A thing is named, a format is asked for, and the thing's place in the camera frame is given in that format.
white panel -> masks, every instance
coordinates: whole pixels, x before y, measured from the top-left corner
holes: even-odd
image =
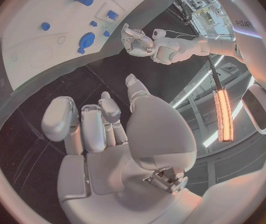
[[[57,64],[82,56],[77,52],[79,40],[87,32],[96,38],[84,55],[99,52],[108,40],[104,31],[113,33],[142,1],[94,0],[85,6],[74,0],[29,0],[12,18],[2,37],[4,66],[12,88],[15,90]],[[109,10],[119,14],[115,21],[105,16]],[[98,26],[91,26],[91,21]],[[51,25],[48,31],[41,28],[43,22]]]

orange light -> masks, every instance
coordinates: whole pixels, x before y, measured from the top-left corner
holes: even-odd
[[[214,100],[218,123],[218,142],[233,141],[234,124],[227,90],[217,91],[214,94]]]

black floor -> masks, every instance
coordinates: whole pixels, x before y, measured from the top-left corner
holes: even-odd
[[[154,19],[144,31],[170,29],[190,34],[188,27],[167,11]],[[66,155],[64,143],[54,143],[41,132],[40,123],[50,102],[58,96],[71,96],[78,109],[97,104],[108,91],[122,110],[123,126],[130,117],[125,78],[133,73],[155,96],[170,102],[204,64],[202,57],[170,66],[154,63],[149,57],[119,55],[98,60],[61,76],[27,99],[6,121],[0,131],[0,167],[15,191],[38,214],[51,223],[69,223],[57,198],[57,177]],[[14,223],[0,209],[0,223]]]

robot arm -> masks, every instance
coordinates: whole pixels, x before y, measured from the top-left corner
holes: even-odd
[[[154,41],[142,30],[131,30],[125,24],[122,29],[122,43],[132,56],[151,56],[152,60],[165,65],[189,59],[193,54],[207,56],[210,53],[232,56],[243,62],[235,41],[196,37],[193,40],[165,37],[166,31],[155,29]]]

glowing orange light tube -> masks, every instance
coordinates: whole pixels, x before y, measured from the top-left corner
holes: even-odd
[[[231,105],[226,89],[214,94],[218,124],[218,142],[230,142],[234,140],[234,124]]]

